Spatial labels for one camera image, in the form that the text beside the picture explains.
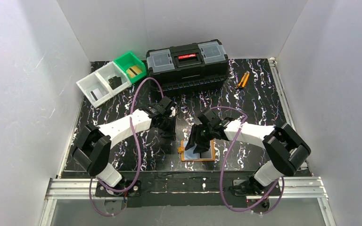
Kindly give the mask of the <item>silver white credit card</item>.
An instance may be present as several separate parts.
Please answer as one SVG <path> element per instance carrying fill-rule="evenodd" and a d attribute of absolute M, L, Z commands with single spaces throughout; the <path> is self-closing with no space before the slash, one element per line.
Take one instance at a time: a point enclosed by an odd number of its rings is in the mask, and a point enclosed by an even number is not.
<path fill-rule="evenodd" d="M 92 90 L 90 92 L 90 94 L 91 94 L 92 98 L 94 99 L 94 102 L 100 100 L 104 96 L 99 88 Z"/>

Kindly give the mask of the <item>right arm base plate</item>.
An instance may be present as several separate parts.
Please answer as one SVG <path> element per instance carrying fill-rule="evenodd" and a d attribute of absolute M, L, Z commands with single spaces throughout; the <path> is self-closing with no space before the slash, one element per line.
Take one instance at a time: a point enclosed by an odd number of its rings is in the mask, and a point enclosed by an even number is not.
<path fill-rule="evenodd" d="M 273 182 L 268 186 L 262 186 L 249 179 L 235 179 L 232 181 L 232 185 L 228 187 L 228 191 L 234 196 L 257 196 L 260 198 L 270 190 L 272 184 Z"/>

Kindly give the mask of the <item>gold card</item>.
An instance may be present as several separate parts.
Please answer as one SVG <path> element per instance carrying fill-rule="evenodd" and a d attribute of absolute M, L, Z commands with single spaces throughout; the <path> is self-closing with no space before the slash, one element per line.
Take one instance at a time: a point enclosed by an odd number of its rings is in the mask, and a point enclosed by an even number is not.
<path fill-rule="evenodd" d="M 130 77 L 130 79 L 133 79 L 141 74 L 142 70 L 137 65 L 133 65 L 126 70 L 126 73 Z"/>

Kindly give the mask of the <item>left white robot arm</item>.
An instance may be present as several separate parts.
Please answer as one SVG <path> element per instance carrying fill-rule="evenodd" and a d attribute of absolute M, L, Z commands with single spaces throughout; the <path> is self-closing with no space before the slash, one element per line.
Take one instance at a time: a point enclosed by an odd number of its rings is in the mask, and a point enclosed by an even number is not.
<path fill-rule="evenodd" d="M 121 188 L 123 176 L 109 163 L 109 154 L 114 145 L 137 133 L 156 128 L 164 139 L 175 140 L 175 118 L 178 107 L 164 96 L 158 103 L 150 103 L 131 114 L 111 123 L 86 125 L 70 149 L 72 158 L 105 187 L 122 193 L 132 186 Z"/>

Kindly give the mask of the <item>orange card holder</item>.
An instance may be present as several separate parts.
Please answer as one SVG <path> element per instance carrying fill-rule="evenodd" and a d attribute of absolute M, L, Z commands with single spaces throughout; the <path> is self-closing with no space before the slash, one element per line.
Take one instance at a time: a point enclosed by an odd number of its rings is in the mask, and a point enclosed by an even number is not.
<path fill-rule="evenodd" d="M 180 146 L 178 147 L 178 153 L 181 155 L 182 161 L 214 161 L 215 160 L 215 149 L 214 140 L 210 141 L 210 148 L 204 153 L 194 153 L 197 145 L 194 145 L 190 149 L 186 149 L 187 140 L 181 140 Z"/>

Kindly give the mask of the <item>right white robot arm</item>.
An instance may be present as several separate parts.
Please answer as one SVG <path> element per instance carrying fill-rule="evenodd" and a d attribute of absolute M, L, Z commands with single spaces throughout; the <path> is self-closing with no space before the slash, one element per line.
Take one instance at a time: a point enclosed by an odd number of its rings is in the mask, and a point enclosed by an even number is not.
<path fill-rule="evenodd" d="M 263 166 L 242 183 L 241 189 L 261 192 L 266 186 L 282 176 L 291 177 L 311 154 L 309 145 L 290 124 L 262 126 L 242 122 L 232 117 L 221 119 L 213 110 L 198 116 L 200 124 L 194 124 L 185 146 L 194 153 L 204 153 L 214 139 L 245 142 L 258 146 L 269 156 Z"/>

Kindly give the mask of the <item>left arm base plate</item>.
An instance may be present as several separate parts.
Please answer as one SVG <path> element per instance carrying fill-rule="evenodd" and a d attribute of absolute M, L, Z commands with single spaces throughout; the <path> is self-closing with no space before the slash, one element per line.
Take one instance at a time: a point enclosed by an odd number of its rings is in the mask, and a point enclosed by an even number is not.
<path fill-rule="evenodd" d="M 131 180 L 123 180 L 119 184 L 117 184 L 114 189 L 115 190 L 123 190 L 127 188 L 132 183 Z M 140 197 L 142 191 L 141 181 L 137 180 L 136 183 L 130 188 L 127 193 L 115 193 L 110 189 L 106 189 L 100 182 L 97 183 L 97 188 L 95 191 L 96 197 Z"/>

